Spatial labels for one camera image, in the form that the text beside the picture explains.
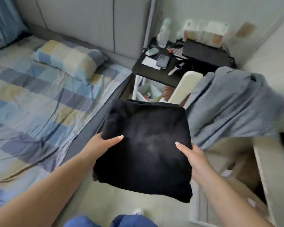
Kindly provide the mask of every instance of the person's left hand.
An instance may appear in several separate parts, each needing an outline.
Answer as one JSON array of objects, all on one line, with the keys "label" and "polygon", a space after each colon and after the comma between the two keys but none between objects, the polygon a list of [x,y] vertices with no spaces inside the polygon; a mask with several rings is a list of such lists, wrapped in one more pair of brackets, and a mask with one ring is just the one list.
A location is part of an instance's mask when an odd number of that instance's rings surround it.
[{"label": "person's left hand", "polygon": [[102,133],[94,135],[79,153],[84,160],[88,161],[91,167],[94,166],[96,160],[101,157],[110,147],[116,145],[123,139],[123,135],[114,137],[112,139],[104,140]]}]

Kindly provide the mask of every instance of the blue pants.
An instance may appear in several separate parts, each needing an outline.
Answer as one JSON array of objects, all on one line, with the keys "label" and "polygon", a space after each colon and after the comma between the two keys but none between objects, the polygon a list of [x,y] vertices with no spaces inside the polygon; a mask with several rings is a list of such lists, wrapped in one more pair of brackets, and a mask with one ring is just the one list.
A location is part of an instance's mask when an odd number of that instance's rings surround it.
[{"label": "blue pants", "polygon": [[[142,215],[119,215],[110,224],[110,227],[158,227]],[[64,225],[64,227],[101,227],[86,216],[75,217]]]}]

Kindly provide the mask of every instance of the pillow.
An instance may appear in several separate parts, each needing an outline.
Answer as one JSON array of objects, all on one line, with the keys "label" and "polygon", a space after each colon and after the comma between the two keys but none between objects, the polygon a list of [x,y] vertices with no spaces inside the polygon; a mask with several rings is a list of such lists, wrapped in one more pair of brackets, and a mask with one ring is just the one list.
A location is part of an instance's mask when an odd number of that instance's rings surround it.
[{"label": "pillow", "polygon": [[99,50],[88,49],[75,43],[49,41],[32,55],[34,61],[60,68],[86,83],[91,82],[96,69],[106,60]]},{"label": "pillow", "polygon": [[171,103],[115,99],[104,124],[103,139],[124,135],[95,164],[99,182],[146,194],[189,202],[191,166],[177,149],[191,147],[184,108]]}]

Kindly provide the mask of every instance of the wall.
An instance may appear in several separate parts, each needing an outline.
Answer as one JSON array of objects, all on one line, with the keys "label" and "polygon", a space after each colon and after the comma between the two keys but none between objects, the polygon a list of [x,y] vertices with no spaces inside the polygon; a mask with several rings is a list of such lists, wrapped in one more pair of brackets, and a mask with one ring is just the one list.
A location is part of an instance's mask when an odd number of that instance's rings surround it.
[{"label": "wall", "polygon": [[243,68],[263,74],[269,85],[284,95],[284,22]]},{"label": "wall", "polygon": [[[177,31],[183,28],[187,19],[222,21],[231,26],[231,33],[225,43],[239,65],[242,65],[254,51],[255,46],[269,29],[284,15],[284,0],[158,0],[154,22],[155,36],[162,19],[170,17],[171,41]],[[232,37],[244,22],[256,26],[247,38]]]}]

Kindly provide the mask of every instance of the clear bottle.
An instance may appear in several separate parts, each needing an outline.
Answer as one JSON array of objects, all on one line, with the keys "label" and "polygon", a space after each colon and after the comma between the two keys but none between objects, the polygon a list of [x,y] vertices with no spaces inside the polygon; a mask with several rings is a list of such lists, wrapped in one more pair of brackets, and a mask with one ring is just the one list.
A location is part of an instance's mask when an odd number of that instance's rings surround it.
[{"label": "clear bottle", "polygon": [[165,48],[169,39],[170,30],[170,18],[165,18],[161,26],[160,32],[157,35],[157,44],[160,48]]}]

